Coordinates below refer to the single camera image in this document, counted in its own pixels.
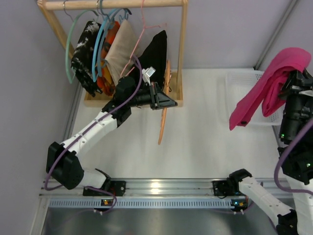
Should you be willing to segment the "pink hanger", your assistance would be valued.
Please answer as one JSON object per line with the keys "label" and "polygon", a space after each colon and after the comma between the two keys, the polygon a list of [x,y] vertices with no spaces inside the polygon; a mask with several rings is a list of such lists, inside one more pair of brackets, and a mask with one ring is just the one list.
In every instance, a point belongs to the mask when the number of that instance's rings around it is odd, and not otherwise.
{"label": "pink hanger", "polygon": [[137,42],[136,42],[136,44],[135,44],[135,46],[134,46],[134,48],[133,48],[133,50],[132,50],[132,52],[130,54],[129,60],[128,60],[127,64],[124,66],[124,68],[123,68],[123,70],[122,70],[122,72],[120,74],[120,77],[123,76],[124,71],[126,70],[127,66],[130,64],[130,62],[132,60],[132,57],[134,56],[134,53],[135,53],[135,51],[136,51],[136,49],[138,47],[138,44],[139,44],[139,42],[140,42],[140,40],[141,40],[145,30],[146,29],[151,29],[151,28],[157,28],[157,27],[158,28],[163,28],[163,27],[167,26],[167,23],[162,23],[162,24],[157,24],[157,25],[150,25],[150,26],[146,25],[146,20],[145,20],[144,11],[143,11],[144,2],[145,2],[145,0],[142,0],[141,6],[140,6],[141,19],[142,19],[142,23],[143,23],[143,28],[142,28],[142,31],[141,31],[141,33],[139,35],[139,38],[138,38],[138,40],[137,40]]}

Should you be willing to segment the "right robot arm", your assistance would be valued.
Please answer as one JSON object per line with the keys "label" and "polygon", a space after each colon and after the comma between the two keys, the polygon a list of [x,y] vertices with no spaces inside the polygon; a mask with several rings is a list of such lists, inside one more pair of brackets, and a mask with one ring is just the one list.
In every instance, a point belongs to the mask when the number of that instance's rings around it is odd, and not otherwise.
{"label": "right robot arm", "polygon": [[271,220],[279,235],[313,233],[313,77],[307,70],[290,73],[279,97],[286,99],[280,126],[279,160],[274,181],[293,196],[294,208],[282,203],[245,169],[229,175],[233,193],[248,196]]}

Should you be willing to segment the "orange hanger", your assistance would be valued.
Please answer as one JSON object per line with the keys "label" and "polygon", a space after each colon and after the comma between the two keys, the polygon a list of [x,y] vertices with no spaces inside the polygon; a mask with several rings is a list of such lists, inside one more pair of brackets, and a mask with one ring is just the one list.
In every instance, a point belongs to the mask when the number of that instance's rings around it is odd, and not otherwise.
{"label": "orange hanger", "polygon": [[[163,91],[166,95],[170,92],[170,79],[171,79],[171,64],[170,61],[167,60],[166,62],[166,72],[165,72],[165,85]],[[158,145],[161,145],[163,133],[164,133],[164,127],[166,122],[166,115],[167,115],[167,108],[163,108],[162,115],[161,115],[161,123],[160,123],[160,133],[158,138]]]}

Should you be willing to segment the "magenta trousers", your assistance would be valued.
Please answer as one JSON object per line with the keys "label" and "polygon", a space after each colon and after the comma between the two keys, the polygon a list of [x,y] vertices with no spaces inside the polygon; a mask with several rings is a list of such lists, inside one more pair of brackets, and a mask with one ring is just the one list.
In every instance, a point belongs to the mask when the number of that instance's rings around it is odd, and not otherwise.
{"label": "magenta trousers", "polygon": [[299,47],[288,47],[276,54],[261,78],[237,103],[229,118],[229,130],[237,126],[247,126],[259,106],[266,118],[275,113],[285,104],[278,95],[289,74],[291,71],[303,72],[311,59],[311,54]]}

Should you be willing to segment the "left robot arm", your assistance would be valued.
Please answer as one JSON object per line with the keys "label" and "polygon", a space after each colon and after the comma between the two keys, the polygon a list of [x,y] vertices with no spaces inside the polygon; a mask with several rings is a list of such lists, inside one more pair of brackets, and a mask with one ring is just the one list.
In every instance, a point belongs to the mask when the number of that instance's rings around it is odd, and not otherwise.
{"label": "left robot arm", "polygon": [[61,186],[104,189],[108,174],[99,169],[84,169],[82,159],[105,135],[117,129],[131,115],[132,107],[150,106],[152,110],[176,107],[177,102],[166,95],[156,82],[140,89],[132,77],[119,80],[113,98],[96,118],[80,132],[62,143],[53,142],[48,148],[46,172]]}

